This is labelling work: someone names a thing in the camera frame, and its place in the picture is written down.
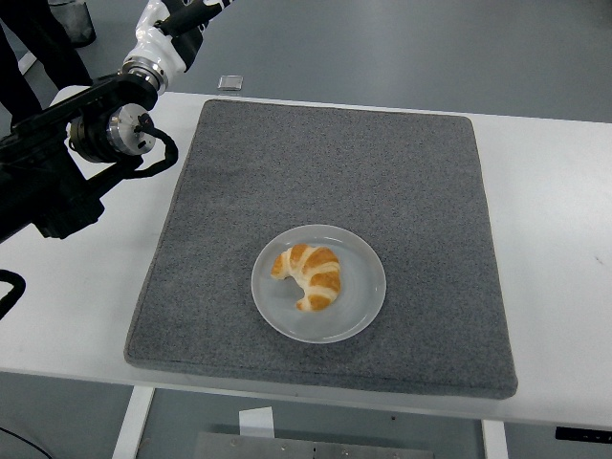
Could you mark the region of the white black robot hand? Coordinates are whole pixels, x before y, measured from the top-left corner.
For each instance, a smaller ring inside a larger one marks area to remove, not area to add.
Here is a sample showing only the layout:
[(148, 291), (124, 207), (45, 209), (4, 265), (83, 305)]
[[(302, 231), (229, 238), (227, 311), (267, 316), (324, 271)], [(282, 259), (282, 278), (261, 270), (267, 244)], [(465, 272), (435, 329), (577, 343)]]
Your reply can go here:
[(150, 1), (136, 26), (136, 45), (121, 71), (142, 68), (167, 80), (193, 64), (209, 23), (230, 1)]

